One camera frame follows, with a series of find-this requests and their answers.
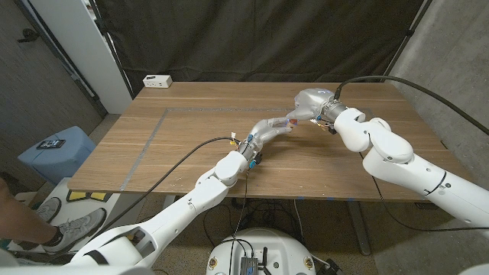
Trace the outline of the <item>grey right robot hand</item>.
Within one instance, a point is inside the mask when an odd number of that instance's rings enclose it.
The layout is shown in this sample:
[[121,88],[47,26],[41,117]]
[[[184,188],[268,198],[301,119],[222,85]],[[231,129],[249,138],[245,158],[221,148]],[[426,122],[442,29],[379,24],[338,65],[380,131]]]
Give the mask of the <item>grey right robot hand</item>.
[[348,107],[335,99],[335,93],[327,89],[304,89],[294,98],[295,109],[288,119],[310,120],[321,117],[334,122]]

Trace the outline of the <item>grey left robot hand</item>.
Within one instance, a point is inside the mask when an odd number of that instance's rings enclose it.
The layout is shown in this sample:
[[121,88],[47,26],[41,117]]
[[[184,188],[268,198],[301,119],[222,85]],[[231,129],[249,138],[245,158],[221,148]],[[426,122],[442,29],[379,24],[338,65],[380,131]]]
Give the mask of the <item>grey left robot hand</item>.
[[253,159],[263,146],[277,135],[288,134],[293,126],[288,125],[288,119],[269,118],[259,121],[248,133],[248,136],[238,146],[238,152],[248,161]]

